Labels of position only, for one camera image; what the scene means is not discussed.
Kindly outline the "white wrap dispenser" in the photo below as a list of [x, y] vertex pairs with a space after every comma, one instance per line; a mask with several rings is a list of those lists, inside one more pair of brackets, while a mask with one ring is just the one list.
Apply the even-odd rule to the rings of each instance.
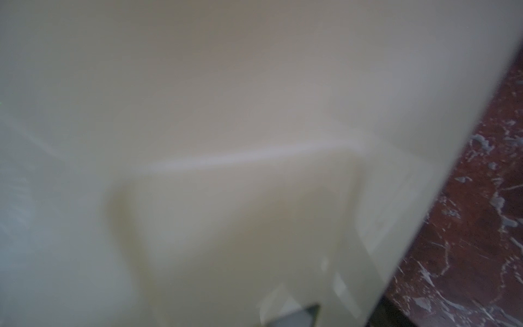
[[521, 1], [2, 1], [2, 326], [363, 326]]

